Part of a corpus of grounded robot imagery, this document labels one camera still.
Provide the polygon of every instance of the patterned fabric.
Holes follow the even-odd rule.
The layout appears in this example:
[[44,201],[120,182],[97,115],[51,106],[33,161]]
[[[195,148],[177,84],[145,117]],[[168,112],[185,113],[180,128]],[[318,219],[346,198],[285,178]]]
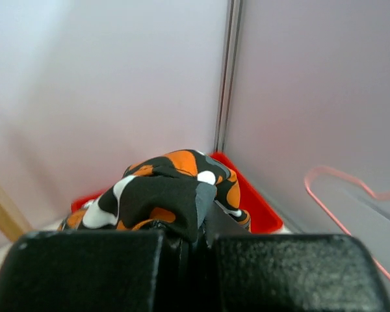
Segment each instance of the patterned fabric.
[[236,173],[199,151],[183,149],[129,166],[123,178],[64,219],[65,229],[164,228],[194,242],[212,202],[250,230],[239,209]]

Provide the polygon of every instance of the metal strip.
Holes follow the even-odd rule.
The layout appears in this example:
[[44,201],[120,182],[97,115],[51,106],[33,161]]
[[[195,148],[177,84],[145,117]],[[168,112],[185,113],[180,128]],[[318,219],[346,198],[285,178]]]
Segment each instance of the metal strip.
[[239,39],[242,0],[230,0],[228,3],[226,41],[220,85],[218,116],[216,119],[214,151],[223,151],[228,124],[228,113],[231,100],[231,87]]

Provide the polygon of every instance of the white wall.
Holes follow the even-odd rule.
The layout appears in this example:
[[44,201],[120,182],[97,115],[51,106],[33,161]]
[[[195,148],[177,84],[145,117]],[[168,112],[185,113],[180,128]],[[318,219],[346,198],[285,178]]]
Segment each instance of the white wall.
[[[226,152],[299,228],[338,231],[303,179],[325,164],[390,190],[390,1],[244,4]],[[334,179],[315,191],[390,271],[390,222],[366,195]]]
[[212,148],[226,12],[226,0],[0,1],[0,184],[34,226],[130,163]]

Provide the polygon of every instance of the wooden stick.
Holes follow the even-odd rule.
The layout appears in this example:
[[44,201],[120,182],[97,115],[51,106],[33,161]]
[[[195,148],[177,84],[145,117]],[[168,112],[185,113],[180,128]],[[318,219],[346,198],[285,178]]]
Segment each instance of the wooden stick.
[[14,242],[33,228],[25,216],[16,207],[7,193],[0,187],[0,230]]

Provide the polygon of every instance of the red container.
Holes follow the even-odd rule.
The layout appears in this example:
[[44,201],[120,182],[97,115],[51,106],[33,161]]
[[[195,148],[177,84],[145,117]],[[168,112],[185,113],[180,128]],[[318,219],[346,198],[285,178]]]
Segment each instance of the red container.
[[[269,204],[261,197],[246,178],[237,170],[237,167],[223,153],[213,153],[211,155],[237,173],[240,185],[240,208],[247,210],[252,217],[252,233],[274,233],[283,227],[283,221],[273,211]],[[71,211],[80,209],[88,200],[94,200],[105,190],[100,190],[88,196],[78,198],[71,204]]]

